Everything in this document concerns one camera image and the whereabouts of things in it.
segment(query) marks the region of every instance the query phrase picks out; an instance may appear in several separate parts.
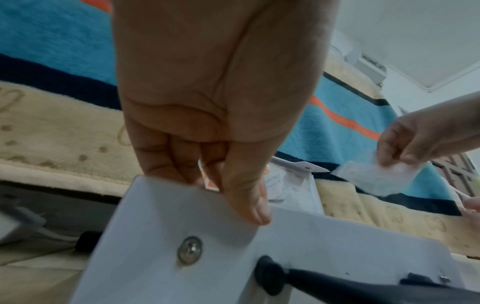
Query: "fabric pattern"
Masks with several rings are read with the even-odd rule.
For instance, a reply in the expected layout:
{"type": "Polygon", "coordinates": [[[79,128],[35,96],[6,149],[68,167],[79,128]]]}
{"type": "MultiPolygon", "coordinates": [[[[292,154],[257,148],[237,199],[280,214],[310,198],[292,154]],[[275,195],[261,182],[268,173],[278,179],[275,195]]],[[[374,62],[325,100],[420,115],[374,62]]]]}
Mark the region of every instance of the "fabric pattern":
{"type": "MultiPolygon", "coordinates": [[[[110,16],[78,0],[0,2],[0,179],[121,196],[138,174],[117,95],[110,16]]],[[[334,170],[376,147],[396,118],[365,75],[329,57],[277,156],[334,170]]],[[[375,197],[315,176],[325,213],[479,256],[477,233],[432,166],[375,197]]]]}

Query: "plastic bag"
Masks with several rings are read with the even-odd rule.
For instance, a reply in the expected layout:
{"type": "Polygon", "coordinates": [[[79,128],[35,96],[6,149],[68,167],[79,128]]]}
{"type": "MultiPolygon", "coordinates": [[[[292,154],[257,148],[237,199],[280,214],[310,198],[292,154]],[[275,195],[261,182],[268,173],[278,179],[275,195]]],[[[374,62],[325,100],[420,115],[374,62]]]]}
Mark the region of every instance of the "plastic bag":
{"type": "Polygon", "coordinates": [[[405,190],[424,166],[398,163],[384,168],[379,165],[375,151],[369,151],[341,165],[332,174],[368,194],[387,196],[405,190]]]}

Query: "hand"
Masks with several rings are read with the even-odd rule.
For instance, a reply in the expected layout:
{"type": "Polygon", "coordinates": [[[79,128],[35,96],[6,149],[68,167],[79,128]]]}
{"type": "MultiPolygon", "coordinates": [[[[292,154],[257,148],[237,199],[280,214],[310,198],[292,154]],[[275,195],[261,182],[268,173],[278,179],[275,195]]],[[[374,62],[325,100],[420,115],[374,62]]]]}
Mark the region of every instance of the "hand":
{"type": "Polygon", "coordinates": [[[410,165],[480,147],[480,94],[412,112],[395,120],[380,136],[378,162],[410,165]]]}
{"type": "Polygon", "coordinates": [[[116,0],[125,125],[150,176],[202,185],[271,221],[263,171],[323,70],[337,0],[116,0]]]}

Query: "metal screw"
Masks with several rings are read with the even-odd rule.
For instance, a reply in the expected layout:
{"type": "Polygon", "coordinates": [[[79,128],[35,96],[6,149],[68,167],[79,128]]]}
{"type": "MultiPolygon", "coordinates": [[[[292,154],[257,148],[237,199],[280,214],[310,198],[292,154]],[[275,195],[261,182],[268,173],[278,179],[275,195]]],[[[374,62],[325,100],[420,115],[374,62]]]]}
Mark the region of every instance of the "metal screw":
{"type": "Polygon", "coordinates": [[[202,256],[202,241],[196,236],[187,237],[178,248],[176,256],[185,266],[195,264],[202,256]]]}
{"type": "Polygon", "coordinates": [[[442,284],[448,284],[452,281],[448,276],[444,275],[442,272],[440,272],[440,274],[438,275],[438,278],[440,279],[440,282],[442,284]]]}

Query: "white cord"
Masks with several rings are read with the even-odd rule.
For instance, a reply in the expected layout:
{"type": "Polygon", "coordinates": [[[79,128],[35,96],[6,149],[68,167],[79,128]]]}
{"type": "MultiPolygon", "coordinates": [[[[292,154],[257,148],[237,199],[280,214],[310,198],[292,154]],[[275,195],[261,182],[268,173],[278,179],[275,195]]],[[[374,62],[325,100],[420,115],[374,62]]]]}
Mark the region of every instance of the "white cord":
{"type": "Polygon", "coordinates": [[[66,236],[66,235],[61,235],[61,234],[57,234],[55,232],[52,232],[48,229],[45,229],[45,228],[40,228],[37,232],[45,235],[45,236],[48,236],[49,238],[52,238],[52,239],[56,239],[56,240],[60,240],[60,241],[66,241],[66,242],[76,242],[79,240],[79,237],[78,236],[66,236]]]}

